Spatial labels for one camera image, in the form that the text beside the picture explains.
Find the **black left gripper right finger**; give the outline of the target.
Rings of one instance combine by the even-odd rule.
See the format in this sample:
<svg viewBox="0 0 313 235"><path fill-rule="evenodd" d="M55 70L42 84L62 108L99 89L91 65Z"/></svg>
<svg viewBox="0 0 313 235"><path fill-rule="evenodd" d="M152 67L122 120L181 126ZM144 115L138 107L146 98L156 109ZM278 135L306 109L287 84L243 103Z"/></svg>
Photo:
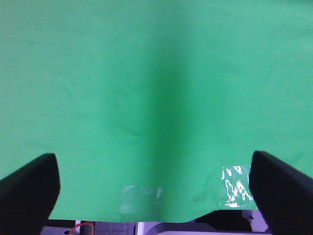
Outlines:
<svg viewBox="0 0 313 235"><path fill-rule="evenodd" d="M313 233L313 180L265 151L252 155L249 189L274 235Z"/></svg>

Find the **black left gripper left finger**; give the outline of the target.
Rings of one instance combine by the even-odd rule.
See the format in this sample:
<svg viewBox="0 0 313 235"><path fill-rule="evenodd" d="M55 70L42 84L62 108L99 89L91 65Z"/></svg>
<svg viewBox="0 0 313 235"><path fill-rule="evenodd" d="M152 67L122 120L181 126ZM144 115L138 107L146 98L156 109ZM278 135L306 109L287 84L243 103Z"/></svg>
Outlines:
<svg viewBox="0 0 313 235"><path fill-rule="evenodd" d="M43 154L0 181L0 233L39 235L61 189L56 155Z"/></svg>

